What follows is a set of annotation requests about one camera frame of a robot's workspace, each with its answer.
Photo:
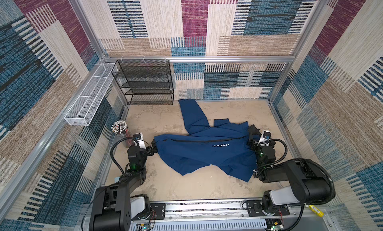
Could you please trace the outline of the blue zip jacket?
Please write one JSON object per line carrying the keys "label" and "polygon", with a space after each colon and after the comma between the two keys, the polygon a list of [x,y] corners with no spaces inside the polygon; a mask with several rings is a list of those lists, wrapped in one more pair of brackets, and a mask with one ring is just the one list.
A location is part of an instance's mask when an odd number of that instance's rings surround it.
{"label": "blue zip jacket", "polygon": [[181,99],[179,105],[188,134],[155,136],[152,144],[160,158],[181,175],[214,165],[229,176],[249,182],[257,158],[248,145],[248,122],[216,119],[210,126],[194,99]]}

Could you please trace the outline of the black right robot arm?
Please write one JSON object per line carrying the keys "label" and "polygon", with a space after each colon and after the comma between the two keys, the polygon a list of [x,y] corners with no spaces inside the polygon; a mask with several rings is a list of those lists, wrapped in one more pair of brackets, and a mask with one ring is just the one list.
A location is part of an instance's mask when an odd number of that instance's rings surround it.
{"label": "black right robot arm", "polygon": [[269,131],[260,132],[254,125],[249,126],[248,145],[256,154],[257,165],[253,177],[262,183],[287,181],[286,187],[264,192],[259,200],[246,201],[244,208],[251,217],[287,215],[289,206],[323,205],[336,196],[335,184],[330,174],[318,163],[303,158],[283,161],[276,158],[276,143],[287,144],[272,138]]}

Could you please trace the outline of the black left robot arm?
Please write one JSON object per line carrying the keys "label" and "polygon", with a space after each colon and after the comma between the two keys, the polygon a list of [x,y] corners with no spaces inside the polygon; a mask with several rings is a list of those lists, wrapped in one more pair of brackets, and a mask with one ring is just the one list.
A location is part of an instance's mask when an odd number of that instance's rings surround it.
{"label": "black left robot arm", "polygon": [[[114,157],[114,150],[127,140],[133,143],[127,150],[129,162],[123,168]],[[128,231],[133,219],[144,222],[140,225],[142,231],[153,228],[156,211],[152,208],[148,195],[131,194],[144,184],[147,176],[147,158],[156,152],[156,149],[143,140],[141,133],[122,138],[112,146],[110,157],[120,170],[121,176],[113,184],[95,191],[94,198],[87,208],[92,209],[86,226],[89,231]]]}

